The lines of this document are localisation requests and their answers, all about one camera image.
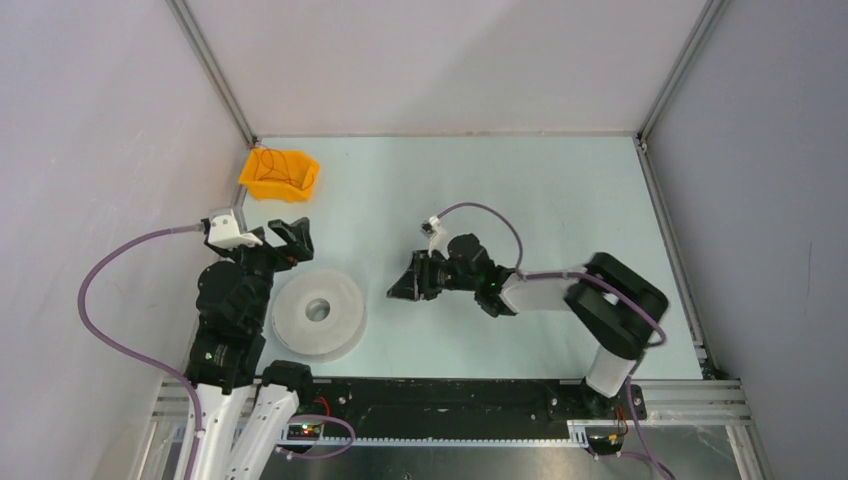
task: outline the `white spool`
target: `white spool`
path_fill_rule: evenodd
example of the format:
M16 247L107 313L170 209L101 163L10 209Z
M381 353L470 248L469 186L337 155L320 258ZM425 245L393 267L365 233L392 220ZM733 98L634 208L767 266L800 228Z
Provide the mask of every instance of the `white spool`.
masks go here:
M274 333L289 350L311 362L343 357L365 333L362 292L347 275L316 270L298 275L277 294Z

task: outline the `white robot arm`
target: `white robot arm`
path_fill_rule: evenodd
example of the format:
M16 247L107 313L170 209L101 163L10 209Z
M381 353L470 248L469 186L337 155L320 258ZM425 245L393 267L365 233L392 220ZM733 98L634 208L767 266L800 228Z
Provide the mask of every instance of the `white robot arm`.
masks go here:
M422 225L427 250L412 253L406 272L388 290L390 298L432 300L442 290L467 290L489 315L531 310L573 311L600 343L584 383L601 395L619 394L657 331L668 300L656 287L607 253L579 268L522 273L495 264L473 234L449 238L438 217ZM613 294L615 300L608 300Z
M280 247L265 241L261 227L246 231L238 209L213 212L203 224L206 245L224 260L206 268L197 283L200 326L185 376L196 386L203 430L186 429L175 478L186 478L188 468L188 478L194 480L258 478L299 402L311 401L309 367L273 362L263 372L255 408L233 448L265 345L262 327L274 274L312 259L309 220L269 222L269 229L285 242ZM195 420L191 407L189 425Z

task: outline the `orange plastic bin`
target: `orange plastic bin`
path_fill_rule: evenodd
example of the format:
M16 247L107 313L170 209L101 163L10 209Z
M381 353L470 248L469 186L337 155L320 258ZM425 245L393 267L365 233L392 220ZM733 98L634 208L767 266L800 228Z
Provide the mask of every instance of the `orange plastic bin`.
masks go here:
M320 170L321 165L303 152L254 148L239 175L239 184L257 200L304 202L312 196Z

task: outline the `gray wall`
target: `gray wall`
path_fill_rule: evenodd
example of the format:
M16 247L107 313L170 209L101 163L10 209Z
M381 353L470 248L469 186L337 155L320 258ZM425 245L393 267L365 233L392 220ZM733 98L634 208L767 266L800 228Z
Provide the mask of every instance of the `gray wall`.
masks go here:
M848 3L733 2L649 139L777 478L844 478Z
M7 0L0 45L0 478L127 478L162 377L82 327L77 289L230 202L244 152L162 0ZM93 320L178 365L213 258L200 235L133 249Z

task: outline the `cable connector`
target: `cable connector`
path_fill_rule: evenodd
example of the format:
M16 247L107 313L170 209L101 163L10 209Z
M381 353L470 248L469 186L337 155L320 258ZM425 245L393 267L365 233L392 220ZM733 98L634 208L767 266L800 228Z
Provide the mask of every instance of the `cable connector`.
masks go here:
M433 252L437 251L441 253L443 257L449 257L448 241L450 240L450 235L445 227L442 226L442 222L439 220L439 217L434 215L430 217L429 220L422 223L421 233L430 239L430 245L427 247L428 255L433 256Z

